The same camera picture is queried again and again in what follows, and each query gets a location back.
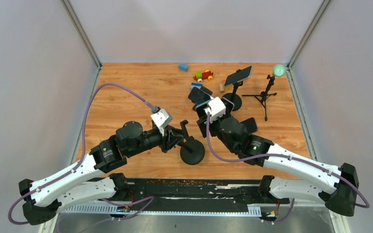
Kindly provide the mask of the black round-base clamp stand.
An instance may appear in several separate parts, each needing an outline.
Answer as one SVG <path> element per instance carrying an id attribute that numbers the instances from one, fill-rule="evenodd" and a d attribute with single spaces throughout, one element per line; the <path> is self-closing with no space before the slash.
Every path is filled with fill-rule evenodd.
<path id="1" fill-rule="evenodd" d="M 193 136 L 189 136 L 186 128 L 187 124 L 187 120 L 180 122 L 181 130 L 184 136 L 184 140 L 178 143 L 178 145 L 181 147 L 180 157 L 187 165 L 197 165 L 204 159 L 205 148 L 199 140 L 195 139 Z"/>

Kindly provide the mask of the teal smartphone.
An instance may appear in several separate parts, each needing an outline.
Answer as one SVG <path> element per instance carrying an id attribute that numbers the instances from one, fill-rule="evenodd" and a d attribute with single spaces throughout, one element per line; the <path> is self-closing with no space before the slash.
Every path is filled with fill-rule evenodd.
<path id="1" fill-rule="evenodd" d="M 202 117 L 206 117 L 207 116 L 207 113 L 206 113 L 206 108 L 208 107 L 208 104 L 209 104 L 210 100 L 207 100 L 207 101 L 204 101 L 200 104 L 197 104 L 195 106 L 195 112 L 197 113 L 198 115 L 198 118 L 202 118 Z"/>

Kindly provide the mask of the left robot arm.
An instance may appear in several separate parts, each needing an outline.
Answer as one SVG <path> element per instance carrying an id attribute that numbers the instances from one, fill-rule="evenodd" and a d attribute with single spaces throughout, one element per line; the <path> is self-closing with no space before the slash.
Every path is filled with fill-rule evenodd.
<path id="1" fill-rule="evenodd" d="M 161 132 L 156 125 L 145 131 L 139 122 L 129 121 L 78 162 L 39 181 L 20 181 L 26 222 L 39 225 L 73 205 L 92 200 L 125 200 L 129 196 L 126 178 L 112 171 L 126 165 L 128 158 L 147 150 L 159 147 L 166 153 L 181 145 L 188 121 L 180 124 L 179 129 L 168 125 Z"/>

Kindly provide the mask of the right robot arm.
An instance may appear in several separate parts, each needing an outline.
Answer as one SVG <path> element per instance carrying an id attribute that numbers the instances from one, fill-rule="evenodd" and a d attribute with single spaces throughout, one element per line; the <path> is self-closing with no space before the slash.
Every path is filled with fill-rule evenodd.
<path id="1" fill-rule="evenodd" d="M 272 168 L 297 177 L 287 181 L 264 176 L 258 189 L 258 196 L 263 202 L 268 203 L 275 198 L 311 200 L 323 203 L 332 212 L 343 216 L 353 216 L 356 207 L 369 207 L 358 189 L 357 170 L 352 164 L 330 165 L 293 153 L 253 134 L 243 122 L 231 115 L 213 119 L 203 114 L 197 125 L 211 152 L 219 160 Z"/>

